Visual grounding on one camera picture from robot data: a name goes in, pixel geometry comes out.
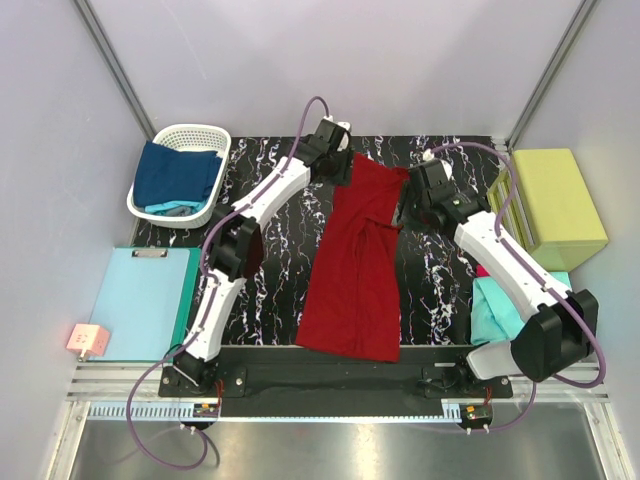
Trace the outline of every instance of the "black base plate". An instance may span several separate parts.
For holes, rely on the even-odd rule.
[[[312,352],[298,347],[223,347],[218,379],[224,381],[222,417],[327,417],[441,415],[441,398],[459,392],[427,392],[421,383],[439,378],[442,367],[474,347],[402,347],[398,363],[376,363]],[[163,374],[171,375],[165,368]],[[511,385],[492,383],[493,398],[511,398]],[[215,396],[215,386],[198,392],[193,384],[160,385],[161,396]],[[479,399],[485,391],[478,392]]]

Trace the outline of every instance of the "black marble surface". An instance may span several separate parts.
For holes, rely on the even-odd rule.
[[[249,193],[288,153],[290,139],[235,138],[218,201],[232,203]],[[387,166],[408,167],[422,153],[443,143],[489,137],[353,137],[355,149]],[[449,151],[453,176],[461,189],[484,194],[498,175],[498,160],[475,149]],[[333,188],[311,185],[295,195],[273,217],[264,233],[265,261],[249,279],[229,317],[223,344],[291,345],[295,343],[311,266],[327,217]],[[159,228],[141,221],[134,246],[201,246],[209,227],[194,230]],[[401,299],[403,345],[466,343],[469,337],[471,287],[476,262],[439,235],[402,231],[396,254]],[[194,318],[204,282],[198,279],[191,310]]]

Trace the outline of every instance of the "cable connector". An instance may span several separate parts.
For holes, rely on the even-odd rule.
[[[431,160],[435,160],[436,156],[431,153],[431,149],[427,148],[422,154],[422,160],[425,162],[430,162]]]

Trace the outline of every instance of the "clipboard clip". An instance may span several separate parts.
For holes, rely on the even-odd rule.
[[[166,258],[169,256],[168,248],[141,248],[133,250],[131,256],[134,258]]]

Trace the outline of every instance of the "small pink box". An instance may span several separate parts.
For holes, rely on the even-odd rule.
[[[102,356],[109,343],[109,335],[109,331],[100,325],[77,323],[71,332],[67,350],[79,353],[82,358],[86,355]]]

